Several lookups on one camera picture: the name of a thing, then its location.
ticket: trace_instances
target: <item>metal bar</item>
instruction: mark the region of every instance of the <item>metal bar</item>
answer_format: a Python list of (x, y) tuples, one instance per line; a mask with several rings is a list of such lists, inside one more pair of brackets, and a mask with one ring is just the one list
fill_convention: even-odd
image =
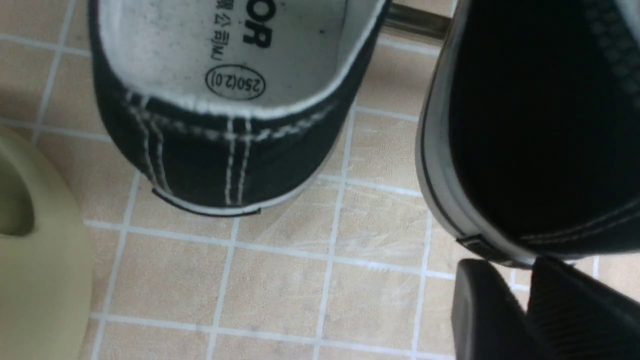
[(451, 19), (409, 6), (392, 4), (385, 21), (383, 33), (442, 46)]

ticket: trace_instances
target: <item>oval size stamp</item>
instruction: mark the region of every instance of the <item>oval size stamp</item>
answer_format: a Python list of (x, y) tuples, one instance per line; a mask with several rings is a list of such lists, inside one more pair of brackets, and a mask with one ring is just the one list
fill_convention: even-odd
[(248, 101), (264, 94), (267, 84), (257, 71), (244, 65), (220, 65), (205, 76), (207, 88), (229, 100)]

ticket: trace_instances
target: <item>slipper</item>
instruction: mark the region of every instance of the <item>slipper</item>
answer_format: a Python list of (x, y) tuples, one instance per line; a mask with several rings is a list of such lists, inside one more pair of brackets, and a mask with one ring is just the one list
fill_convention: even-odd
[(27, 141), (0, 127), (0, 359), (77, 359), (92, 243), (75, 199)]

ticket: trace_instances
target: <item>white insole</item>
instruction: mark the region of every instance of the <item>white insole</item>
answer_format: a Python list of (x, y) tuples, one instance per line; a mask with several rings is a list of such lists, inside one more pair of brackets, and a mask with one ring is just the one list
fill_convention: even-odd
[(125, 0), (110, 58), (132, 83), (287, 106), (335, 77), (347, 1)]

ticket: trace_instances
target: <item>black shoe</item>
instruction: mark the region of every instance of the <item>black shoe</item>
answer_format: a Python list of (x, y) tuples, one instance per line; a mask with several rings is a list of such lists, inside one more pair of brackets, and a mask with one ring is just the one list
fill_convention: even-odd
[(417, 167), (476, 254), (531, 266), (640, 249), (640, 31), (615, 0), (461, 0)]
[(91, 0), (104, 124), (164, 200), (290, 199), (337, 142), (390, 0)]

